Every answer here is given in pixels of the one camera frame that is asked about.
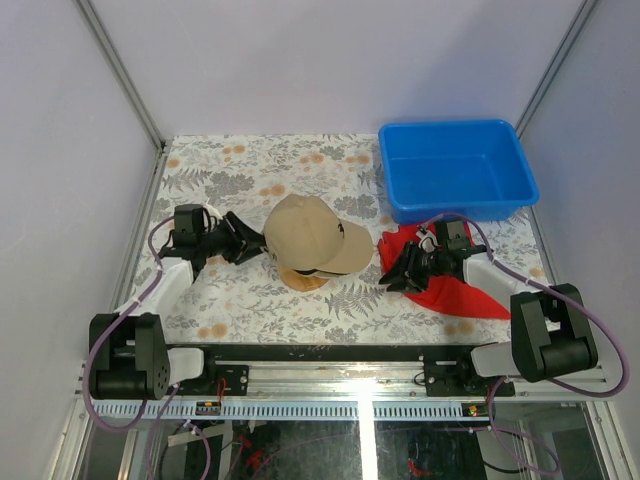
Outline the black cap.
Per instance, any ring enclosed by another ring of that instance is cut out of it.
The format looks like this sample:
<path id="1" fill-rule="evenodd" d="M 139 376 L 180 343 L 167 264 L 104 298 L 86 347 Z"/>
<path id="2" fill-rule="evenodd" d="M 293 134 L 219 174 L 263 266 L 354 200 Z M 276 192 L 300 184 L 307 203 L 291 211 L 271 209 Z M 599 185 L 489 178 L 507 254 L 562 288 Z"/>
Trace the black cap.
<path id="1" fill-rule="evenodd" d="M 311 269 L 311 270 L 293 270 L 295 273 L 302 275 L 302 276 L 322 276 L 325 275 L 325 272 L 323 272 L 322 270 L 318 270 L 318 269 Z"/>

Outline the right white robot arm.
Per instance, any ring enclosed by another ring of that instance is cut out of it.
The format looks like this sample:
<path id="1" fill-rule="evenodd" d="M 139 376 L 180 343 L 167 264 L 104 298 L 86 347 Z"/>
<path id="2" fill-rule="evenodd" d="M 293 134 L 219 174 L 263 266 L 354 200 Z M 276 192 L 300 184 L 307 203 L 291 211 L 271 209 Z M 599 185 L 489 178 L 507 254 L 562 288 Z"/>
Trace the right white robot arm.
<path id="1" fill-rule="evenodd" d="M 476 244 L 464 220 L 438 216 L 433 231 L 418 227 L 380 279 L 389 291 L 418 294 L 437 279 L 473 287 L 510 314 L 511 339 L 471 350 L 456 369 L 458 387 L 478 394 L 492 377 L 515 376 L 536 383 L 586 371 L 598 352 L 579 291 L 571 284 L 536 286 L 501 265 L 486 242 Z"/>

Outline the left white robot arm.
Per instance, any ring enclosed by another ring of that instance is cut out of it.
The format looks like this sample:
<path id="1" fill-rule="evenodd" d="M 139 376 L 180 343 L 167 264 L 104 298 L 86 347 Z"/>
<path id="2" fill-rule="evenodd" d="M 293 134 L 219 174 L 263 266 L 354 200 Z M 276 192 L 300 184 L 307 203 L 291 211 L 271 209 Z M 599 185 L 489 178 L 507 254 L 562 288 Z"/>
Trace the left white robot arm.
<path id="1" fill-rule="evenodd" d="M 163 320 L 204 269 L 220 256 L 240 265 L 266 251 L 264 236 L 229 211 L 215 216 L 198 204 L 179 205 L 154 227 L 148 246 L 155 273 L 115 312 L 90 322 L 83 376 L 88 400 L 159 400 L 185 382 L 197 394 L 212 392 L 218 369 L 196 347 L 170 347 Z"/>

